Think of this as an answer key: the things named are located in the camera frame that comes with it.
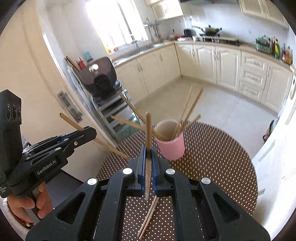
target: metal rack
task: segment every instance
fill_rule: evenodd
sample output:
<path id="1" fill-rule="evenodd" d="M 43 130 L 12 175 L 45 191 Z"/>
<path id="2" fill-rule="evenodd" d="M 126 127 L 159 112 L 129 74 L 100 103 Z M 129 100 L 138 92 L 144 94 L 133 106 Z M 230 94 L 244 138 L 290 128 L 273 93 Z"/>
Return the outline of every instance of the metal rack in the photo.
<path id="1" fill-rule="evenodd" d="M 126 89 L 122 90 L 121 93 L 132 103 Z M 128 130 L 130 132 L 135 132 L 136 130 L 126 124 L 112 119 L 110 117 L 111 115 L 127 119 L 134 123 L 141 123 L 133 110 L 120 97 L 119 93 L 116 93 L 109 99 L 105 100 L 104 104 L 102 105 L 98 105 L 92 97 L 90 99 L 99 116 L 101 117 L 103 124 L 108 129 L 112 137 L 116 140 L 116 142 L 121 142 L 125 137 L 127 137 L 124 135 L 124 132 L 127 132 Z"/>

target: brown dotted tablecloth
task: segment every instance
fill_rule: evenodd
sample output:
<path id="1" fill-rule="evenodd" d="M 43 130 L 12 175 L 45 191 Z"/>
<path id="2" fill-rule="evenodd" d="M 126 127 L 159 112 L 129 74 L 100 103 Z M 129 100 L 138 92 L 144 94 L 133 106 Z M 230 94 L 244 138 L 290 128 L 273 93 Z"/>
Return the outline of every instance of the brown dotted tablecloth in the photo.
<path id="1" fill-rule="evenodd" d="M 224 131 L 201 122 L 194 123 L 184 131 L 184 141 L 185 154 L 179 160 L 170 161 L 171 167 L 191 179 L 210 178 L 248 214 L 253 215 L 258 195 L 257 179 L 249 155 L 242 146 Z M 117 149 L 133 158 L 140 155 L 142 145 L 145 145 L 143 131 L 132 135 Z M 127 163 L 127 160 L 111 153 L 103 163 L 98 179 L 110 178 L 116 171 L 125 168 Z M 153 198 L 152 186 L 148 201 L 143 197 L 127 197 L 123 240 L 138 240 L 137 233 Z M 170 197 L 159 199 L 142 240 L 175 240 Z"/>

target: pink cup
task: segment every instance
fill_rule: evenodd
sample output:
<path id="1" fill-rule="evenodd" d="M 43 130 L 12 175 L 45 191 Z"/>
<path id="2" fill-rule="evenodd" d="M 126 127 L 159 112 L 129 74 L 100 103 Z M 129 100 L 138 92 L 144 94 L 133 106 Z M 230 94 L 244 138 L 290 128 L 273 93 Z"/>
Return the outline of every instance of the pink cup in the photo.
<path id="1" fill-rule="evenodd" d="M 178 125 L 178 122 L 176 120 L 163 120 L 157 124 L 155 131 L 159 134 L 170 137 L 173 135 L 176 125 Z M 171 141 L 161 141 L 157 138 L 155 138 L 155 140 L 161 154 L 165 159 L 171 161 L 177 160 L 180 159 L 185 153 L 183 133 L 181 133 L 181 135 Z"/>

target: camera lens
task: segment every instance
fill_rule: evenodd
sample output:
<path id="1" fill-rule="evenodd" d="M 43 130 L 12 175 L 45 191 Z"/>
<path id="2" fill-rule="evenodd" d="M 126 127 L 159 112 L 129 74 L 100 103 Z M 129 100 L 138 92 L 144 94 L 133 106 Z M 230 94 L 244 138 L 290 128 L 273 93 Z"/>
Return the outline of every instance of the camera lens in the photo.
<path id="1" fill-rule="evenodd" d="M 8 120 L 10 120 L 10 118 L 11 118 L 10 105 L 7 105 L 7 108 L 6 108 L 6 117 L 7 117 Z"/>
<path id="2" fill-rule="evenodd" d="M 15 105 L 12 108 L 12 116 L 13 116 L 13 119 L 16 121 L 17 120 L 17 108 Z"/>
<path id="3" fill-rule="evenodd" d="M 18 115 L 18 117 L 20 118 L 20 115 L 21 115 L 20 107 L 19 107 L 18 110 L 17 110 L 17 115 Z"/>

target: bracelet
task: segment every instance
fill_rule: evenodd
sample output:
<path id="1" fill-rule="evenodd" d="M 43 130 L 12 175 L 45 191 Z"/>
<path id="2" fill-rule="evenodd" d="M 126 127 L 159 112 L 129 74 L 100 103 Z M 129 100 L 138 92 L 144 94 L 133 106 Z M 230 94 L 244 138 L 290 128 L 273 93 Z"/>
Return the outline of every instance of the bracelet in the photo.
<path id="1" fill-rule="evenodd" d="M 13 217 L 14 217 L 14 218 L 15 218 L 15 219 L 16 219 L 16 220 L 17 220 L 17 221 L 18 221 L 23 227 L 25 227 L 25 228 L 27 228 L 27 229 L 31 229 L 32 227 L 35 226 L 35 223 L 28 223 L 28 222 L 22 220 L 21 218 L 19 218 L 18 216 L 16 216 L 16 215 L 11 211 L 8 202 L 7 202 L 7 207 L 8 207 L 8 209 L 9 209 L 9 211 L 11 212 L 12 216 L 13 216 Z"/>

